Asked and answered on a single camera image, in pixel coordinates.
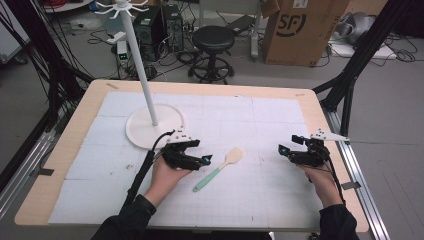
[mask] black stool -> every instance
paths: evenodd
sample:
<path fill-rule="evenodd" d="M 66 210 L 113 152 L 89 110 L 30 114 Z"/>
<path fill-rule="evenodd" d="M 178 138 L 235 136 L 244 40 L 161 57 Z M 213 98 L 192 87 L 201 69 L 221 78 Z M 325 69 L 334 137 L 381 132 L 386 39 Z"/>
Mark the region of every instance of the black stool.
<path fill-rule="evenodd" d="M 199 28 L 192 36 L 193 45 L 199 49 L 200 59 L 196 58 L 193 65 L 188 70 L 188 76 L 195 75 L 200 79 L 200 83 L 223 80 L 227 83 L 226 77 L 234 76 L 234 69 L 224 59 L 216 57 L 217 54 L 226 52 L 234 45 L 234 35 L 230 29 L 219 26 L 205 26 Z M 205 60 L 209 59 L 207 66 L 203 64 Z M 222 62 L 223 66 L 216 66 L 216 62 Z"/>

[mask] hand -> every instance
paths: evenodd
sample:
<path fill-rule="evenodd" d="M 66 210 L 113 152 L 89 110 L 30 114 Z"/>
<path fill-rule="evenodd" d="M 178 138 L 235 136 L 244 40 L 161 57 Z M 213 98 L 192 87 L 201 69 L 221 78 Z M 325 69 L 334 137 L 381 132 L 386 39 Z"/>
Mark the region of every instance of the hand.
<path fill-rule="evenodd" d="M 153 165 L 152 182 L 144 197 L 158 207 L 178 182 L 190 173 L 190 170 L 171 168 L 162 156 L 158 157 Z"/>
<path fill-rule="evenodd" d="M 343 204 L 339 192 L 337 191 L 334 179 L 325 165 L 317 168 L 297 165 L 300 169 L 305 171 L 305 175 L 315 185 L 315 192 L 321 200 L 324 208 L 331 205 Z"/>

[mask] spoon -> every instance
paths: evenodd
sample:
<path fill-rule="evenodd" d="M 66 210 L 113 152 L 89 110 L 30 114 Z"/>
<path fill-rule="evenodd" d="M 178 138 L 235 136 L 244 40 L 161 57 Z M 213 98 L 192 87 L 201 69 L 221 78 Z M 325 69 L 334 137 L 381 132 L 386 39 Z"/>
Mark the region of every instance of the spoon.
<path fill-rule="evenodd" d="M 225 156 L 225 161 L 217 167 L 213 172 L 209 173 L 205 178 L 203 178 L 194 188 L 193 192 L 197 192 L 202 189 L 212 178 L 214 178 L 225 166 L 228 164 L 236 163 L 243 157 L 243 151 L 235 147 L 231 149 Z"/>

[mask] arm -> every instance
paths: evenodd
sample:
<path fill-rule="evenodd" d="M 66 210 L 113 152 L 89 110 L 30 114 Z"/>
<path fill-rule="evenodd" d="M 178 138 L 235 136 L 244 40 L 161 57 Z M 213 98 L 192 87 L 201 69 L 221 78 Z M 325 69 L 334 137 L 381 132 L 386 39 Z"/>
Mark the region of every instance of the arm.
<path fill-rule="evenodd" d="M 160 156 L 153 165 L 152 182 L 144 196 L 138 195 L 119 215 L 106 219 L 92 240 L 142 239 L 156 208 L 177 186 L 179 180 L 190 172 L 169 167 Z"/>
<path fill-rule="evenodd" d="M 320 211 L 320 240 L 359 240 L 356 235 L 356 219 L 343 205 L 337 187 L 327 168 L 318 169 L 298 166 L 315 186 L 323 209 Z"/>

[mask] sleeve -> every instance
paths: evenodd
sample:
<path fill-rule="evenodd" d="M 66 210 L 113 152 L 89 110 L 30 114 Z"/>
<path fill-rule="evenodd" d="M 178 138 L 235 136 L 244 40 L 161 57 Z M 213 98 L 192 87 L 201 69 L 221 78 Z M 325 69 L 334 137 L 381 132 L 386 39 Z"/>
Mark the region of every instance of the sleeve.
<path fill-rule="evenodd" d="M 142 195 L 123 208 L 119 215 L 107 218 L 91 238 L 92 240 L 142 239 L 144 231 L 156 208 Z"/>
<path fill-rule="evenodd" d="M 332 205 L 320 211 L 320 240 L 359 240 L 356 219 L 343 204 Z"/>

